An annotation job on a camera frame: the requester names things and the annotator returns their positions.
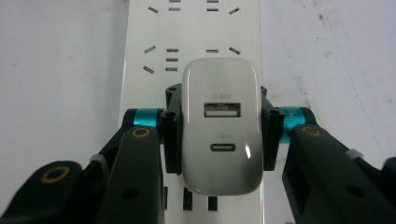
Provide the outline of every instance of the usb-a port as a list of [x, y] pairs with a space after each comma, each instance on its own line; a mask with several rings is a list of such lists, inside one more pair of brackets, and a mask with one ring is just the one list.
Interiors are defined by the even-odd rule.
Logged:
[[207, 103], [205, 118], [239, 118], [241, 117], [241, 104]]

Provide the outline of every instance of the white usb charger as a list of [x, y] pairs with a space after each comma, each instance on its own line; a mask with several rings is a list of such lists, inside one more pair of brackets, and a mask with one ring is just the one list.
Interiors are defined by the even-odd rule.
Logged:
[[182, 169], [189, 190], [239, 195], [262, 181], [259, 76], [232, 58], [189, 63], [182, 83]]

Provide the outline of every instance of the power outlet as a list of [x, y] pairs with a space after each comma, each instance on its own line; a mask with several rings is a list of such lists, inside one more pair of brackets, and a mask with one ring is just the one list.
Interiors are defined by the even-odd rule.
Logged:
[[[260, 73], [258, 9], [257, 0], [131, 1], [120, 118], [128, 108], [165, 108], [165, 89], [199, 58], [246, 59]], [[166, 223], [263, 223], [262, 185], [207, 197], [185, 189], [182, 175], [163, 176]]]

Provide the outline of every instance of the usb charger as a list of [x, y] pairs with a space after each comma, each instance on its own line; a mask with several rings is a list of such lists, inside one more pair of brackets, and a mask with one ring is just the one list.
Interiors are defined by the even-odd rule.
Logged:
[[259, 74], [249, 61], [189, 63], [182, 83], [182, 169], [189, 190], [239, 195], [262, 181]]

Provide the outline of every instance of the teal metallic cylinder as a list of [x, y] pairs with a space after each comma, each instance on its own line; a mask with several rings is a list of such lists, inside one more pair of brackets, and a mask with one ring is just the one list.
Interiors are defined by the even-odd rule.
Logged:
[[280, 140], [281, 143], [290, 142], [290, 131], [298, 124], [305, 124], [305, 115], [300, 107], [284, 106], [280, 110], [285, 113], [285, 120], [283, 121], [283, 135]]
[[158, 108], [137, 109], [134, 113], [134, 125], [157, 128]]

